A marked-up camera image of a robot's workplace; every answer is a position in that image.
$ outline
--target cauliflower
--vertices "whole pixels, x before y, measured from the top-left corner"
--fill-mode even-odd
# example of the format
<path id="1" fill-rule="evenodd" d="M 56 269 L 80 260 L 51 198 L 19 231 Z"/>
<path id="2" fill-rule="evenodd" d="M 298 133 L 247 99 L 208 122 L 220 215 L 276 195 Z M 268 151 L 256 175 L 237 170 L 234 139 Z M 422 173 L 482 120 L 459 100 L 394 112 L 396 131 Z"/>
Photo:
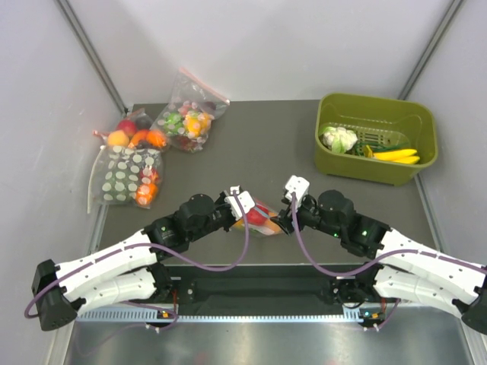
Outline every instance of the cauliflower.
<path id="1" fill-rule="evenodd" d="M 343 127 L 326 127 L 323 130 L 322 141 L 332 152 L 344 154 L 346 151 L 351 150 L 357 142 L 357 135 L 355 132 Z"/>

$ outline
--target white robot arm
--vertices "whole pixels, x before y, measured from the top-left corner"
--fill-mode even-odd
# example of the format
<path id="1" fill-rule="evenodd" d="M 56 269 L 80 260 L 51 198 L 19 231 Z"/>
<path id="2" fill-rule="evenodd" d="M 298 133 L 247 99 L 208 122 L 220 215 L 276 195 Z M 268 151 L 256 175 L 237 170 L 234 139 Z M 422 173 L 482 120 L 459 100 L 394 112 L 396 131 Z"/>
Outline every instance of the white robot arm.
<path id="1" fill-rule="evenodd" d="M 308 194 L 309 186 L 302 177 L 289 179 L 283 199 L 288 207 L 273 218 L 274 222 L 287 234 L 296 227 L 311 227 L 332 235 L 340 239 L 347 251 L 368 257 L 373 264 L 368 269 L 358 269 L 352 278 L 337 278 L 331 287 L 335 301 L 343 297 L 362 301 L 377 297 L 409 300 L 441 309 L 487 334 L 485 266 L 444 255 L 387 224 L 356 213 L 353 203 L 335 190 L 323 192 L 315 199 Z M 307 254 L 299 230 L 295 233 Z M 313 264 L 327 275 L 347 276 Z"/>
<path id="2" fill-rule="evenodd" d="M 165 300 L 172 281 L 161 262 L 216 230 L 228 231 L 255 205 L 249 192 L 239 186 L 231 187 L 230 192 L 222 192 L 215 202 L 207 195 L 194 195 L 173 214 L 82 259 L 58 265 L 52 260 L 41 262 L 25 316 L 34 317 L 29 311 L 35 304 L 41 329 L 50 331 L 100 306 L 126 300 Z"/>

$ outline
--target red apple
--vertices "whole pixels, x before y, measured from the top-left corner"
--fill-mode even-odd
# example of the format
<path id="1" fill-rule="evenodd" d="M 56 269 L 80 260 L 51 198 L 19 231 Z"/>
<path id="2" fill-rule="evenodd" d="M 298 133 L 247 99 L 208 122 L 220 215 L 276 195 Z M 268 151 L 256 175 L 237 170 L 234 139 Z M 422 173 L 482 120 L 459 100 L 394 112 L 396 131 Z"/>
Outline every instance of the red apple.
<path id="1" fill-rule="evenodd" d="M 117 131 L 124 131 L 129 138 L 132 138 L 135 133 L 137 133 L 137 126 L 130 119 L 123 119 L 120 121 L 119 125 L 116 127 Z"/>
<path id="2" fill-rule="evenodd" d="M 250 209 L 247 213 L 247 219 L 249 224 L 254 226 L 262 226 L 269 219 L 269 209 L 266 207 L 256 204 L 255 208 Z"/>

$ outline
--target gray table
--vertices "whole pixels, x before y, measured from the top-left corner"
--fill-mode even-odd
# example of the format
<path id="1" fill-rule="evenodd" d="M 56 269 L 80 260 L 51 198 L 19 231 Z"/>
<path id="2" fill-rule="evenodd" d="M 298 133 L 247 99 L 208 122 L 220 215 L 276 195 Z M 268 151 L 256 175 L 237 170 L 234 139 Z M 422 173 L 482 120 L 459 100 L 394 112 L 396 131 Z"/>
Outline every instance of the gray table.
<path id="1" fill-rule="evenodd" d="M 311 194 L 338 189 L 362 214 L 433 246 L 414 182 L 393 187 L 324 176 L 317 171 L 313 162 L 317 105 L 317 101 L 232 103 L 215 122 L 203 152 L 167 153 L 164 185 L 151 210 L 109 209 L 100 247 L 118 243 L 154 219 L 172 213 L 197 192 L 216 198 L 221 190 L 241 184 L 258 199 L 280 209 L 282 187 L 292 174 L 311 182 Z M 154 118 L 162 109 L 162 105 L 145 107 Z M 341 249 L 332 237 L 312 230 L 305 230 L 303 236 L 319 262 L 361 261 Z M 243 241 L 241 232 L 217 232 L 193 243 L 185 254 L 205 264 L 228 264 L 239 256 Z M 244 262 L 299 264 L 306 259 L 295 237 L 279 235 L 252 239 Z M 166 263 L 179 262 L 171 259 Z M 82 348 L 92 348 L 125 324 L 77 323 L 65 364 L 467 364 L 471 358 L 458 323 L 454 317 L 428 308 L 399 308 L 379 334 L 341 324 L 187 323 L 160 335 L 133 328 L 90 357 L 80 357 L 73 343 L 78 340 Z"/>
<path id="2" fill-rule="evenodd" d="M 163 105 L 144 105 L 155 118 Z M 314 126 L 318 101 L 263 101 L 232 103 L 214 122 L 205 149 L 188 154 L 176 149 L 165 155 L 164 182 L 150 210 L 111 207 L 100 247 L 131 236 L 153 220 L 174 212 L 191 195 L 202 192 L 217 198 L 230 186 L 242 185 L 259 200 L 282 209 L 282 187 L 290 175 L 311 183 L 317 197 L 338 189 L 355 203 L 362 214 L 384 221 L 414 240 L 433 246 L 433 239 L 414 181 L 401 187 L 387 186 L 336 176 L 325 176 L 314 166 Z M 313 230 L 304 230 L 304 240 L 314 258 L 322 263 L 353 263 L 338 240 Z M 240 254 L 241 232 L 213 233 L 193 243 L 185 255 L 205 264 L 229 264 Z M 167 260 L 167 264 L 179 262 Z M 252 239 L 247 264 L 298 264 L 307 262 L 294 236 Z"/>

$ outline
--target white wall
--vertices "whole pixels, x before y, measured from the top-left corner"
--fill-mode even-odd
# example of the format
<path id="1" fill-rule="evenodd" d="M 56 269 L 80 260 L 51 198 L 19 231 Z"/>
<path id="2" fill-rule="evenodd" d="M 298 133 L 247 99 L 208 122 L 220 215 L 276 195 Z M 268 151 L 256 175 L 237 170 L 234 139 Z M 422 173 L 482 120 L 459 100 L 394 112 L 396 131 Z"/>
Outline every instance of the white wall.
<path id="1" fill-rule="evenodd" d="M 448 252 L 487 263 L 487 2 L 465 3 L 410 100 L 431 109 L 439 157 L 421 174 Z"/>
<path id="2" fill-rule="evenodd" d="M 119 115 L 54 1 L 0 2 L 0 363 L 43 363 L 52 333 L 24 319 L 37 264 L 80 256 L 91 130 Z"/>
<path id="3" fill-rule="evenodd" d="M 449 0 L 71 0 L 127 104 L 186 66 L 231 100 L 397 97 Z"/>

